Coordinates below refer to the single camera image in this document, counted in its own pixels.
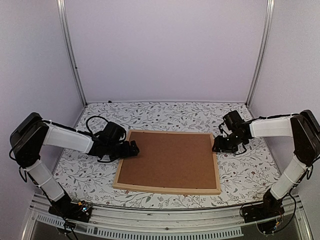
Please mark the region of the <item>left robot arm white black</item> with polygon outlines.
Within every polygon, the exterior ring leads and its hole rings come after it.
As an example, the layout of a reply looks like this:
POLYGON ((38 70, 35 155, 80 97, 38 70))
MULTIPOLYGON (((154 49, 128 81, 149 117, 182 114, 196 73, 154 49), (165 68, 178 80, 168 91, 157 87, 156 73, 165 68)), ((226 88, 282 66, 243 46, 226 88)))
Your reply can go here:
POLYGON ((70 217, 75 211, 74 205, 64 198, 67 193, 53 177, 47 161, 42 159, 45 149, 72 150, 99 160, 107 156, 113 162, 139 154, 137 143, 126 137, 127 131, 112 121, 107 121, 100 131, 93 132, 90 128, 82 131, 31 112, 10 134, 8 155, 55 202, 55 209, 63 217, 70 217))

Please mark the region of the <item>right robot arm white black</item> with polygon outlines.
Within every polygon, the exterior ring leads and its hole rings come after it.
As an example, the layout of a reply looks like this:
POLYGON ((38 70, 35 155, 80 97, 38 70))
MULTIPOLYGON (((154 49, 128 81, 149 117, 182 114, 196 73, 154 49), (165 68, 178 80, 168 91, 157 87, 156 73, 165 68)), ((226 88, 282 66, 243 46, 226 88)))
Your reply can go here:
POLYGON ((280 114, 244 120, 234 110, 227 113, 219 126, 221 134, 215 137, 212 151, 237 155, 252 139, 287 138, 291 156, 279 179, 264 194, 264 203, 258 213, 269 218, 278 210, 278 203, 297 186, 307 171, 312 170, 320 158, 320 124, 313 112, 305 109, 299 113, 280 114))

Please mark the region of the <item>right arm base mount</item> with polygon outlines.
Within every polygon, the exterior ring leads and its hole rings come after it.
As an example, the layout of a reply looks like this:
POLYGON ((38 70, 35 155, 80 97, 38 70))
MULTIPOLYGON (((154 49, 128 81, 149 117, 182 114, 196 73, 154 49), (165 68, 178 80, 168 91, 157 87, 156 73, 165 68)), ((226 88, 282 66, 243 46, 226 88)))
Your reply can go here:
POLYGON ((265 235, 276 232, 284 217, 282 199, 275 199, 272 195, 264 196, 263 202, 259 204, 243 205, 239 214, 245 223, 262 221, 257 224, 258 230, 265 235))

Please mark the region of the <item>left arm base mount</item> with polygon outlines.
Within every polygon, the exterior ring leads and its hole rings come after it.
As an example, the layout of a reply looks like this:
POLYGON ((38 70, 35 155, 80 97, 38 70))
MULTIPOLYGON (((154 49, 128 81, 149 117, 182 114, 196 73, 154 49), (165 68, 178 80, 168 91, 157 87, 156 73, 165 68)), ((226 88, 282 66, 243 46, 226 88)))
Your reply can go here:
POLYGON ((63 219, 88 223, 92 215, 92 205, 84 200, 72 202, 70 196, 64 193, 62 198, 51 201, 48 212, 63 219))

